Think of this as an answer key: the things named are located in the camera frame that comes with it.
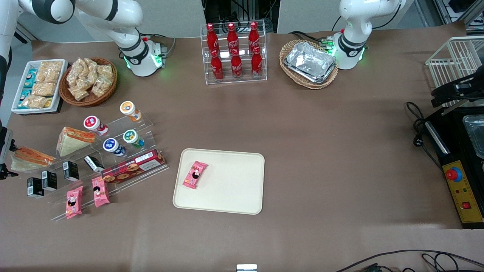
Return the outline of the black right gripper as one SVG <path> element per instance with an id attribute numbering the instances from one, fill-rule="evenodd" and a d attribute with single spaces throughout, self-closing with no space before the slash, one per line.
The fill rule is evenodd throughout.
<path id="1" fill-rule="evenodd" d="M 0 141 L 4 142 L 7 138 L 8 129 L 6 127 L 1 127 L 0 131 Z M 0 164 L 0 180 L 5 180 L 7 177 L 17 177 L 19 174 L 15 172 L 11 172 L 7 169 L 7 165 L 5 163 Z"/>

